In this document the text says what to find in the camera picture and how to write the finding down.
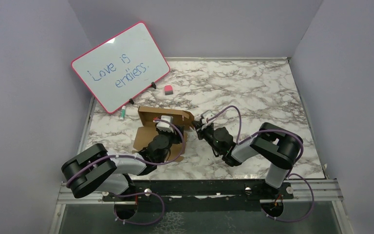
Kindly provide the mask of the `brown cardboard box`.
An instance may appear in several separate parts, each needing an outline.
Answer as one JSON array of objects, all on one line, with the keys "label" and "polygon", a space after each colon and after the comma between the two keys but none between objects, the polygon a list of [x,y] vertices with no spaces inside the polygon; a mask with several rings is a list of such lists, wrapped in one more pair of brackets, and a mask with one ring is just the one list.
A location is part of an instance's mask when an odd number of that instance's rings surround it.
[{"label": "brown cardboard box", "polygon": [[148,165],[165,165],[184,159],[187,133],[194,116],[186,110],[141,106],[138,114],[142,126],[138,128],[134,149]]}]

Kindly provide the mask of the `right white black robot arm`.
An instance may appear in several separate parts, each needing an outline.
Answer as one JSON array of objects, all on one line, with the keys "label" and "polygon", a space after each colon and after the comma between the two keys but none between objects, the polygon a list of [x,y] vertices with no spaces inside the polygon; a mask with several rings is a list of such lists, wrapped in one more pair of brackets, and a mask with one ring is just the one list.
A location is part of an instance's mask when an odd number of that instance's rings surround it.
[{"label": "right white black robot arm", "polygon": [[240,166],[248,159],[261,155],[270,162],[262,194],[274,198],[281,192],[284,179],[290,174],[294,164],[303,154],[303,140],[300,136],[265,122],[259,131],[242,142],[235,143],[228,130],[205,126],[199,121],[192,122],[199,140],[205,140],[216,157],[229,166]]}]

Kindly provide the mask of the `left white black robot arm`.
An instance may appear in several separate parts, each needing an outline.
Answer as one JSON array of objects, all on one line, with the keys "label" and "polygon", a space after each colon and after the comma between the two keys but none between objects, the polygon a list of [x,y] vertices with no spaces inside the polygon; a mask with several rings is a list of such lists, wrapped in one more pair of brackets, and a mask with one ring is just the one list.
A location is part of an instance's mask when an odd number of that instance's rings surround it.
[{"label": "left white black robot arm", "polygon": [[61,166],[75,198],[85,197],[99,190],[115,193],[121,200],[133,196],[129,175],[147,175],[165,161],[171,146],[185,147],[184,127],[176,125],[173,132],[157,130],[153,140],[132,155],[109,155],[102,143],[97,143],[68,160]]}]

